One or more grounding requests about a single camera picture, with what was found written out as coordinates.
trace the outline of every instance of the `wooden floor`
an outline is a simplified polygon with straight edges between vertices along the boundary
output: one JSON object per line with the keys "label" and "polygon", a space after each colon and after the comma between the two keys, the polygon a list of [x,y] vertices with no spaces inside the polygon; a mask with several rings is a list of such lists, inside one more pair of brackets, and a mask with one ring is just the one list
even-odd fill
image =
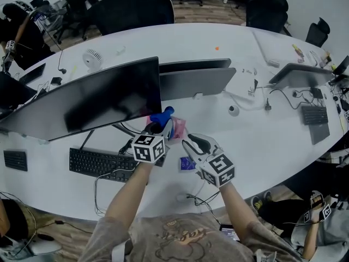
{"label": "wooden floor", "polygon": [[[174,7],[175,22],[211,22],[226,23],[233,25],[241,25],[245,22],[245,7],[241,6],[239,9],[236,9],[236,3],[234,1],[228,1],[227,4],[224,4],[222,0],[203,0],[203,2],[204,4],[201,7],[199,6],[198,2],[195,1],[184,2],[183,4],[180,4],[179,0],[172,0]],[[91,27],[91,29],[89,29],[87,32],[88,39],[93,39],[98,36],[100,36],[100,33],[95,27]],[[58,51],[58,48],[48,36],[45,40],[51,46],[51,49],[53,51]],[[67,34],[64,35],[60,47],[62,49],[66,49],[70,46],[81,43],[82,41],[83,40],[81,39],[81,37],[72,37],[69,35],[69,32],[67,32]],[[287,189],[284,186],[273,188],[272,192],[274,195],[274,200],[290,199],[297,197],[294,193],[292,193],[289,189]],[[217,217],[219,217],[222,223],[229,222],[224,208],[215,210],[214,213],[217,215]],[[209,212],[205,212],[204,214],[207,215],[209,218],[212,218],[212,215]],[[65,222],[73,224],[74,226],[80,229],[91,232],[96,224],[96,222],[83,221],[71,218],[62,218],[40,211],[35,211],[35,215],[37,216],[38,221],[41,223],[41,225],[39,224],[39,226],[54,222],[54,220],[63,220]],[[76,230],[73,227],[66,224],[54,224],[49,227],[40,229],[39,232],[53,236],[59,243],[62,244],[62,250],[59,253],[55,254],[55,260],[57,262],[77,261],[90,237],[90,234]]]}
{"label": "wooden floor", "polygon": [[[180,0],[171,1],[174,8],[175,23],[209,22],[241,25],[246,21],[245,6],[241,5],[239,9],[236,9],[237,4],[232,0],[229,0],[226,4],[223,3],[223,0],[203,0],[202,7],[197,1],[188,1],[183,4],[179,3]],[[91,40],[101,36],[101,34],[95,26],[91,26],[86,36],[87,40]],[[59,51],[59,48],[48,35],[45,36],[45,42],[51,47],[52,51]],[[71,31],[66,31],[59,46],[61,49],[66,49],[81,42],[83,42],[81,35],[73,37]]]}

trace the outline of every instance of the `computer monitor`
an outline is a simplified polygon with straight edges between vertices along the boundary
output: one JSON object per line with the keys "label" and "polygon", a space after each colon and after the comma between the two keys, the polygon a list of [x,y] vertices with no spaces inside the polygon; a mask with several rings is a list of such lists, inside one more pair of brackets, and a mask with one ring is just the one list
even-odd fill
{"label": "computer monitor", "polygon": [[105,69],[33,100],[0,122],[0,128],[53,141],[161,112],[159,59]]}
{"label": "computer monitor", "polygon": [[0,108],[16,109],[36,94],[36,90],[21,84],[6,73],[0,72]]}
{"label": "computer monitor", "polygon": [[339,76],[345,72],[347,67],[349,66],[349,56],[347,56],[342,63],[333,71],[333,74]]}
{"label": "computer monitor", "polygon": [[275,88],[308,88],[322,86],[332,79],[333,75],[329,70],[289,63],[269,83],[275,84]]}
{"label": "computer monitor", "polygon": [[236,73],[235,68],[189,70],[160,74],[163,101],[219,94]]}
{"label": "computer monitor", "polygon": [[229,58],[219,59],[201,59],[163,63],[159,65],[159,73],[170,73],[187,70],[199,70],[199,69],[214,69],[214,68],[228,68],[231,64]]}

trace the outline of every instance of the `white table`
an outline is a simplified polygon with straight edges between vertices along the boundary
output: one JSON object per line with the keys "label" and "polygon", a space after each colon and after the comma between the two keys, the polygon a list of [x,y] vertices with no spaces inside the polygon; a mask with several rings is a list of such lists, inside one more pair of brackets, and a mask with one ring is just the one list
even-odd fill
{"label": "white table", "polygon": [[[94,49],[104,58],[103,68],[137,59],[158,56],[160,63],[190,59],[225,58],[232,60],[231,67],[241,67],[240,62],[257,67],[257,78],[266,84],[273,74],[260,53],[251,28],[212,23],[188,23],[139,28],[100,38],[64,50],[61,68],[58,70],[59,53],[31,67],[28,71],[46,62],[44,75],[30,83],[33,88],[61,76],[63,83],[86,75],[88,68],[82,61],[82,53]],[[304,50],[321,49],[310,44],[275,33],[268,34],[270,41],[283,42],[285,50],[296,44]],[[116,56],[125,46],[125,52]],[[327,96],[325,104],[329,117],[330,136],[313,146],[308,127],[301,124],[299,111],[288,105],[280,92],[268,96],[272,106],[270,113],[264,110],[243,111],[237,117],[228,114],[228,107],[235,105],[225,94],[206,96],[200,100],[180,99],[163,102],[173,106],[174,115],[187,121],[191,133],[207,134],[217,140],[229,152],[236,164],[233,183],[242,197],[260,193],[315,161],[332,147],[342,136],[343,130],[336,112],[335,103],[327,86],[321,87]],[[291,90],[285,90],[291,102]],[[129,122],[136,129],[143,129],[145,118]],[[82,219],[98,219],[94,213],[94,178],[69,171],[69,148],[79,148],[88,133],[56,140],[41,145],[34,138],[23,138],[16,133],[8,137],[0,135],[0,154],[5,149],[27,152],[28,172],[6,168],[0,156],[0,189],[15,194],[29,206]],[[86,148],[117,152],[129,139],[126,134],[105,127],[97,129],[86,144]],[[206,199],[217,189],[204,183],[194,172],[179,173],[179,157],[186,156],[180,142],[171,145],[163,168],[154,168],[149,179],[142,203],[140,216],[157,216],[169,213],[200,212],[192,201],[178,201],[183,193],[196,194]],[[122,183],[101,180],[98,186],[98,204],[106,208]],[[224,205],[221,196],[212,201],[213,209]]]}

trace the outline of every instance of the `black monitor screen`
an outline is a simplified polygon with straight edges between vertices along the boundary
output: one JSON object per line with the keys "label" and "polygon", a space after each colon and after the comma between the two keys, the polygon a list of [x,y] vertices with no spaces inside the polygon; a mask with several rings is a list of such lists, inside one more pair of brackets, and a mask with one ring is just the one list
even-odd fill
{"label": "black monitor screen", "polygon": [[72,81],[13,112],[0,128],[52,141],[161,112],[157,57]]}

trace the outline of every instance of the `small box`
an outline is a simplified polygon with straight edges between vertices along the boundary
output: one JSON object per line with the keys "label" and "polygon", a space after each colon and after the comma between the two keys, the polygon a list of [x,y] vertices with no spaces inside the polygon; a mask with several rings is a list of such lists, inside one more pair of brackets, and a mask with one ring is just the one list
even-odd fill
{"label": "small box", "polygon": [[235,177],[235,165],[223,152],[205,162],[201,174],[203,179],[219,188]]}
{"label": "small box", "polygon": [[155,163],[165,154],[164,137],[136,135],[131,144],[136,161]]}

